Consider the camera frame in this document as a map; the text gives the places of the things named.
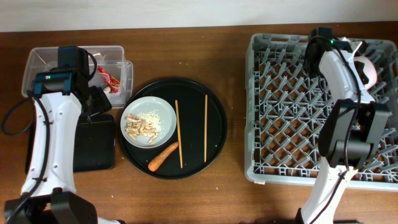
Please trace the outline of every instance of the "wooden table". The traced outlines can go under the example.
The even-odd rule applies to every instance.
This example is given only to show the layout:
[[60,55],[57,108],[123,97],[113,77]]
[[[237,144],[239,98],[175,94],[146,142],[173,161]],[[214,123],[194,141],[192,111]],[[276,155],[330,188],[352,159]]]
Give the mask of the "wooden table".
[[[311,187],[246,180],[244,127],[246,92],[244,54],[255,33],[307,35],[326,24],[125,29],[0,34],[0,118],[21,97],[22,76],[34,47],[121,45],[134,65],[134,92],[161,77],[188,77],[206,85],[222,101],[228,137],[209,168],[183,180],[159,180],[137,170],[116,144],[111,170],[75,174],[78,194],[93,203],[100,216],[127,223],[286,223],[308,199]],[[398,43],[398,22],[327,24],[336,36],[389,39]],[[10,122],[23,127],[29,105]],[[118,120],[121,110],[111,112]],[[25,181],[28,134],[0,134],[0,204],[18,198]],[[394,223],[398,194],[346,190],[335,220]]]

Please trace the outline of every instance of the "dish rack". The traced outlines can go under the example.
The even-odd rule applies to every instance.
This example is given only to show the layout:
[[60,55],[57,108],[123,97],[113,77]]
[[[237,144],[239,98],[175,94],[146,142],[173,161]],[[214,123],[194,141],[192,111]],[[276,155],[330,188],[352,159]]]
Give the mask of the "dish rack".
[[[389,40],[365,41],[369,47],[362,56],[373,62],[378,75],[368,92],[392,113],[375,158],[349,187],[398,191],[397,49]],[[310,79],[303,69],[307,42],[302,35],[254,34],[246,52],[244,173],[257,184],[315,183],[318,135],[333,100],[326,80]]]

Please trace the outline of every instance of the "red wrapper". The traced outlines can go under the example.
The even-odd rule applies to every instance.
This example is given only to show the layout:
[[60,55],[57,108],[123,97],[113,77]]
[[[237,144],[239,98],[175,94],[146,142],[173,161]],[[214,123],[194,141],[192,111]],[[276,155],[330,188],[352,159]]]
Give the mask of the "red wrapper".
[[104,82],[107,84],[107,86],[110,87],[111,92],[110,93],[117,93],[120,89],[120,82],[115,79],[112,75],[110,75],[102,66],[98,66],[97,68],[98,73],[102,76],[104,79]]

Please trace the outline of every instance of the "orange carrot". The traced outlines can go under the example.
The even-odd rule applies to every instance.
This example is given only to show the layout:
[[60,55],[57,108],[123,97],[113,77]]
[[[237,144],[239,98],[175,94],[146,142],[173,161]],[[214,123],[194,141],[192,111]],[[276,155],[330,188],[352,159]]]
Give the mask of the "orange carrot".
[[148,168],[150,171],[155,172],[160,165],[166,160],[166,158],[178,147],[178,142],[169,145],[163,152],[161,152],[155,159],[153,159]]

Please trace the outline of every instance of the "white bowl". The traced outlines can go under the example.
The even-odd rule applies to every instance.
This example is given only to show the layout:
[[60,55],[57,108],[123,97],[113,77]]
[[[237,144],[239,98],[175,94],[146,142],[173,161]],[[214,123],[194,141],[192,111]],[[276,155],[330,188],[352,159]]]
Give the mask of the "white bowl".
[[[148,144],[150,137],[147,138],[140,135],[137,137],[137,140],[132,139],[124,130],[127,125],[127,114],[138,115],[141,112],[154,110],[159,114],[163,127],[158,137],[151,144]],[[123,111],[122,118],[120,119],[120,128],[122,129],[124,138],[133,146],[144,149],[160,146],[169,140],[175,131],[176,124],[177,118],[171,105],[167,101],[154,96],[145,96],[131,102]]]

